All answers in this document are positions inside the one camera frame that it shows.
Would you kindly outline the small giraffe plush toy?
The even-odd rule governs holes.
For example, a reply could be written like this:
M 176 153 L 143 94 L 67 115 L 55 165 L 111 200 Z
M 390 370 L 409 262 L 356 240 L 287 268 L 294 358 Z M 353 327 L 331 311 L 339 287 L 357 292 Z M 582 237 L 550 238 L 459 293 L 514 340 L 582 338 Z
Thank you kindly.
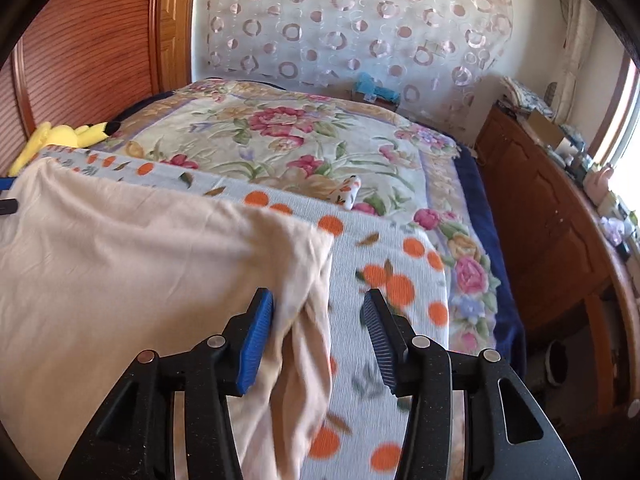
M 355 205 L 357 194 L 361 188 L 361 179 L 358 176 L 350 176 L 337 185 L 333 191 L 329 192 L 328 201 L 331 204 L 342 207 L 345 210 L 352 210 Z

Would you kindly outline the blue toy on bed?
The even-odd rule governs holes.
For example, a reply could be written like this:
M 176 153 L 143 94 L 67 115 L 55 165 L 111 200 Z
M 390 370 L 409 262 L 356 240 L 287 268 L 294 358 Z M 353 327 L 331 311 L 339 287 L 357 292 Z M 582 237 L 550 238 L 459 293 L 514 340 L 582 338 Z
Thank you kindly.
M 376 80 L 367 73 L 360 73 L 352 86 L 352 91 L 360 94 L 362 98 L 370 103 L 381 99 L 393 105 L 400 104 L 400 94 L 389 88 L 379 86 Z

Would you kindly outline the folded patterned cloth stack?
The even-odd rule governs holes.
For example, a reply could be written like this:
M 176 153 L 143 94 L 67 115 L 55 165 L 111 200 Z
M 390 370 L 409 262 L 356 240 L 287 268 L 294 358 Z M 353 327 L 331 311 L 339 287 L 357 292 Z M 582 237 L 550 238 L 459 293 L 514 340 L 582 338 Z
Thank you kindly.
M 534 110 L 543 114 L 547 118 L 552 118 L 554 111 L 544 102 L 544 99 L 519 81 L 502 76 L 500 78 L 503 95 L 511 105 L 522 114 L 533 113 Z

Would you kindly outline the yellow pikachu plush toy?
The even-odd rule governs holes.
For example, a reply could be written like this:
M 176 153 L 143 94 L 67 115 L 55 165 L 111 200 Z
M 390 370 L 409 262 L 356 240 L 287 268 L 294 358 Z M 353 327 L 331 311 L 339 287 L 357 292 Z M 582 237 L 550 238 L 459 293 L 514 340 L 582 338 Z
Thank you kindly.
M 64 148 L 91 148 L 116 133 L 120 122 L 99 122 L 94 125 L 83 125 L 72 128 L 69 125 L 54 126 L 43 122 L 32 133 L 21 153 L 12 162 L 8 176 L 16 177 L 44 148 L 50 145 Z

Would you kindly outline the circle pattern sheer curtain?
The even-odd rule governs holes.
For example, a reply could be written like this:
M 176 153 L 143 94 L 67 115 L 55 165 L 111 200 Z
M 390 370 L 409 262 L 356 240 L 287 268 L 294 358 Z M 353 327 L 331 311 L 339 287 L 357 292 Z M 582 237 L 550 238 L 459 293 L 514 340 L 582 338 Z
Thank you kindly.
M 512 35 L 512 0 L 193 0 L 192 72 L 341 94 L 461 125 Z

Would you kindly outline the white pink bottle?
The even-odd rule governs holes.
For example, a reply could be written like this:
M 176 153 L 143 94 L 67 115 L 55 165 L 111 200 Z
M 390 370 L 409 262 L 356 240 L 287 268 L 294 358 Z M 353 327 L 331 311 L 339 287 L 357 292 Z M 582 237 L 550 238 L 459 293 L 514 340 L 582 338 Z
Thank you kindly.
M 585 176 L 584 191 L 594 206 L 599 206 L 610 192 L 610 179 L 614 168 L 610 164 L 604 166 L 593 165 Z

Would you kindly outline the beige printed t-shirt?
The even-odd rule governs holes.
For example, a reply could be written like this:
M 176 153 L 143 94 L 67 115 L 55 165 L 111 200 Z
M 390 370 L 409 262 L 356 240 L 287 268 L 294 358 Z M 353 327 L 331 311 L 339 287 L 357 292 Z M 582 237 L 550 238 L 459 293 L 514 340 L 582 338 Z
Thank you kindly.
M 279 211 L 87 177 L 53 159 L 13 183 L 1 220 L 1 420 L 54 479 L 142 350 L 186 351 L 258 288 L 273 326 L 230 406 L 243 474 L 296 479 L 331 394 L 333 237 Z

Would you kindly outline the wooden windowsill cabinet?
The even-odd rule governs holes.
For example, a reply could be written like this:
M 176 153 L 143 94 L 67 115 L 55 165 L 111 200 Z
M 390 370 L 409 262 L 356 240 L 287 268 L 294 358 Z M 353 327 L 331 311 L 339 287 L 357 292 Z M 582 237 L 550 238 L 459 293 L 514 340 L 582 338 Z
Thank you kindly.
M 491 107 L 475 149 L 527 338 L 585 313 L 598 411 L 628 408 L 639 397 L 639 309 L 593 206 L 499 105 Z

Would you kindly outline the floral plush blanket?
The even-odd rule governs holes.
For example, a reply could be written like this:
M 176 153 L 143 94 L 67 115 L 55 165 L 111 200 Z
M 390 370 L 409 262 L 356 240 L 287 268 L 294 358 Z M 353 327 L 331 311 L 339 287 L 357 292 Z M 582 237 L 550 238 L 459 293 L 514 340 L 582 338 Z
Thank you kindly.
M 325 200 L 360 180 L 352 208 L 427 237 L 450 287 L 454 350 L 496 348 L 518 373 L 526 342 L 480 170 L 451 136 L 366 103 L 206 78 L 118 115 L 107 153 Z

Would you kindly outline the cardboard box on cabinet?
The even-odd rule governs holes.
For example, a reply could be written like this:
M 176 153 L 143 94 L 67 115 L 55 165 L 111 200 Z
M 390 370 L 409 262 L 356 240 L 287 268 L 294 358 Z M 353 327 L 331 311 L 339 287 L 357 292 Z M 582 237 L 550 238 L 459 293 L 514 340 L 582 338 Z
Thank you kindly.
M 533 110 L 526 119 L 526 126 L 532 135 L 543 145 L 555 150 L 564 139 L 564 132 L 539 110 Z

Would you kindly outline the white window curtain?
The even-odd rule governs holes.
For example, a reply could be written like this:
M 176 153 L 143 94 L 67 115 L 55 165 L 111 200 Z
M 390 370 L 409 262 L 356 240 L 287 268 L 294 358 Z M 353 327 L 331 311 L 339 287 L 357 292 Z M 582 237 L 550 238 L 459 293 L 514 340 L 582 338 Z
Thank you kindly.
M 554 122 L 565 124 L 574 103 L 580 70 L 589 55 L 598 11 L 590 0 L 567 0 L 567 28 L 554 95 Z

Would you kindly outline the orange print bed sheet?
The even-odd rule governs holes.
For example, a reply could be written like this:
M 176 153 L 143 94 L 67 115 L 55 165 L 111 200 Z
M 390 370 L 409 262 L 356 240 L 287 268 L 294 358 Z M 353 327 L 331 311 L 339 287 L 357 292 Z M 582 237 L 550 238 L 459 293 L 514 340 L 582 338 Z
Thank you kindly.
M 433 244 L 395 223 L 346 211 L 282 188 L 234 177 L 145 162 L 126 155 L 49 146 L 44 156 L 87 177 L 233 200 L 289 212 L 334 237 L 330 285 L 329 411 L 302 467 L 305 479 L 390 479 L 399 463 L 411 401 L 384 385 L 363 321 L 364 294 L 378 289 L 414 330 L 448 344 L 449 298 L 444 265 Z

